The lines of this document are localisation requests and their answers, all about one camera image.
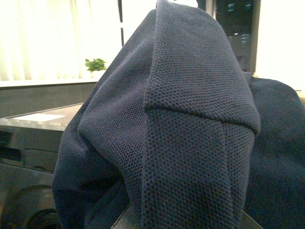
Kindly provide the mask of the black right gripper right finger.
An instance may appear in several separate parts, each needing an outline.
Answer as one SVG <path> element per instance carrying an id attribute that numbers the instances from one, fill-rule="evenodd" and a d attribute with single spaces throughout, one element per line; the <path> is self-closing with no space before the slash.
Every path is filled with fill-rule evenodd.
<path id="1" fill-rule="evenodd" d="M 253 218 L 242 211 L 240 229 L 263 229 Z"/>

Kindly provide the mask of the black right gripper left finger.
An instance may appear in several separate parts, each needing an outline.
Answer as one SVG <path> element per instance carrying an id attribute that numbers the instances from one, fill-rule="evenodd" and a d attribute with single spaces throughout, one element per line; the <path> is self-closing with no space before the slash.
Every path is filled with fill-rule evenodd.
<path id="1" fill-rule="evenodd" d="M 115 223 L 111 226 L 111 229 L 139 229 L 140 226 L 137 223 L 136 214 L 133 206 L 128 205 L 126 210 L 118 217 Z"/>

